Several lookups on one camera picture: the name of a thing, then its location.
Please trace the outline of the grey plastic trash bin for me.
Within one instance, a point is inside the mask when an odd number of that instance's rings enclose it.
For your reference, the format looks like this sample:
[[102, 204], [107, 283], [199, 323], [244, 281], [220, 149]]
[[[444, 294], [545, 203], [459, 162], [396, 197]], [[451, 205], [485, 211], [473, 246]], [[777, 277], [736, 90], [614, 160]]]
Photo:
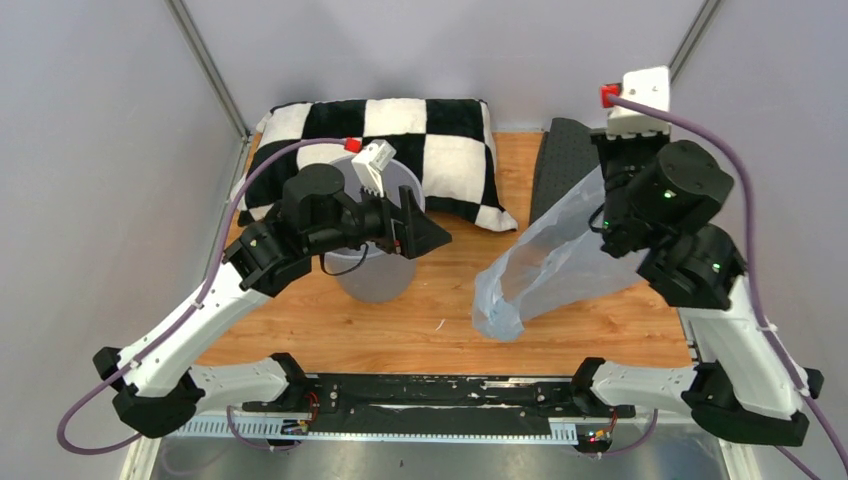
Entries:
[[[389, 200], [399, 205], [399, 188], [409, 186], [422, 209], [425, 198], [422, 186], [414, 173], [399, 161], [392, 159], [382, 172]], [[400, 296], [412, 283], [417, 261], [401, 255], [387, 254], [373, 242], [365, 248], [342, 248], [324, 255], [325, 270], [352, 298], [364, 303], [383, 303]]]

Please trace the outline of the translucent blue plastic trash bag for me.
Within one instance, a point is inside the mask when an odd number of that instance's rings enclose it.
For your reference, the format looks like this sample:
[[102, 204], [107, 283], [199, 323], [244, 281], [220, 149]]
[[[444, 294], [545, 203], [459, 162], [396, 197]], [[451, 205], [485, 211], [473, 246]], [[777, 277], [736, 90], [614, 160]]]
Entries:
[[603, 200], [597, 167], [476, 276], [471, 317], [479, 333], [514, 341], [536, 317], [642, 281], [636, 270], [645, 250], [615, 259], [601, 250], [601, 236], [589, 229], [590, 215]]

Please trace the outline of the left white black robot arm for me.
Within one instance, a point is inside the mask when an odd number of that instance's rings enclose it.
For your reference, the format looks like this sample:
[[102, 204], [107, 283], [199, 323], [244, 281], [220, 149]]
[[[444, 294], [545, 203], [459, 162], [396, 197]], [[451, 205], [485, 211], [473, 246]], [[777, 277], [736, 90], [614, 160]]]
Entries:
[[376, 246], [416, 259], [451, 239], [410, 187], [400, 187], [396, 200], [370, 191], [352, 198], [336, 166], [310, 165], [285, 183], [282, 198], [261, 221], [224, 250], [191, 298], [134, 344], [101, 349], [95, 367], [114, 389], [119, 419], [148, 438], [164, 437], [197, 414], [245, 403], [296, 412], [307, 389], [290, 355], [219, 367], [200, 366], [199, 357], [233, 324], [308, 275], [317, 256]]

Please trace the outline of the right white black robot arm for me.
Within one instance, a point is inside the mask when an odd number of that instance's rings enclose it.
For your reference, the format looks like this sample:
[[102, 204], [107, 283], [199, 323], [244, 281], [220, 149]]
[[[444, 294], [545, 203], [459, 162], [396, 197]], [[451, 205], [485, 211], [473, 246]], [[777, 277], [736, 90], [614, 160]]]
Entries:
[[678, 311], [702, 356], [680, 368], [589, 357], [571, 380], [575, 411], [592, 418], [641, 406], [686, 415], [726, 441], [801, 446], [810, 425], [804, 401], [824, 378], [786, 368], [756, 319], [746, 261], [713, 223], [733, 177], [698, 144], [665, 134], [590, 140], [604, 186], [591, 230], [614, 258], [644, 253], [638, 274]]

